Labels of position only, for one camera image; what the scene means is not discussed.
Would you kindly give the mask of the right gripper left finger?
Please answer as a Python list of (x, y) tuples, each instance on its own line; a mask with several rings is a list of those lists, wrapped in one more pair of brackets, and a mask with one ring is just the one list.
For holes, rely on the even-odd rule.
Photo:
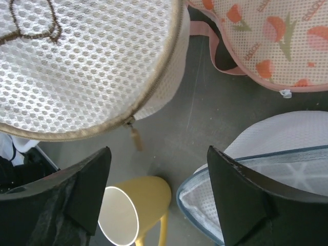
[(111, 165), (104, 147), (79, 163), (1, 194), (1, 245), (89, 245)]

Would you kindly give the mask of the white blue-trimmed mesh laundry bag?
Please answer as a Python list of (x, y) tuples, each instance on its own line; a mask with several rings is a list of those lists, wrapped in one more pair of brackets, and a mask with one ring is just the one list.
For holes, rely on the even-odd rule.
[[(327, 112), (276, 115), (244, 130), (224, 151), (288, 186), (327, 195)], [(198, 168), (176, 194), (184, 216), (216, 245), (224, 245), (208, 166)]]

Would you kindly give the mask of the yellow mug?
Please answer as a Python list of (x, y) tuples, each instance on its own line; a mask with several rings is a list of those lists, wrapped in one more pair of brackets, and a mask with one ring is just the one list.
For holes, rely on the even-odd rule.
[(168, 183), (144, 176), (105, 188), (98, 225), (114, 245), (144, 245), (147, 232), (160, 222), (159, 245), (166, 245), (169, 205)]

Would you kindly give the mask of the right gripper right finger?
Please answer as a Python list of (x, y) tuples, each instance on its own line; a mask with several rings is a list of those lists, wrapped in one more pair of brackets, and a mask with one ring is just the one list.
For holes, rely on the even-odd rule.
[(208, 170), (225, 245), (327, 245), (327, 197), (266, 177), (210, 146)]

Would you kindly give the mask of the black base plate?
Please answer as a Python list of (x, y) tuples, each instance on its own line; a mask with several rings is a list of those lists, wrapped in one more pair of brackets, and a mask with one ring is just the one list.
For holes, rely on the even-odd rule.
[(37, 149), (26, 153), (19, 152), (14, 146), (1, 153), (1, 193), (42, 179), (58, 171)]

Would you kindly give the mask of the pink tulip print laundry bag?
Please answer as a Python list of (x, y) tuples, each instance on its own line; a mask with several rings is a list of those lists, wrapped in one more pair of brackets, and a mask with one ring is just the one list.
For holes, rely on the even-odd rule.
[(217, 70), (226, 62), (224, 45), (234, 66), (230, 75), (247, 75), (258, 84), (293, 93), (327, 90), (327, 1), (187, 1), (218, 28), (192, 21), (190, 34), (209, 38)]

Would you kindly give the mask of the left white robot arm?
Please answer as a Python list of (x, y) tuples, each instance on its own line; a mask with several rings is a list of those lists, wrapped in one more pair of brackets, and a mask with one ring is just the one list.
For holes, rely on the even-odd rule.
[(24, 163), (24, 156), (38, 141), (29, 140), (1, 133), (1, 157), (12, 162), (14, 166)]

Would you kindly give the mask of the beige cylindrical mesh laundry bag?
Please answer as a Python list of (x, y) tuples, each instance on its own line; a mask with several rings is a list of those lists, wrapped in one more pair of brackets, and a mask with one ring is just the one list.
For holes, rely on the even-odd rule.
[(162, 109), (185, 73), (184, 1), (1, 1), (1, 131), (93, 137)]

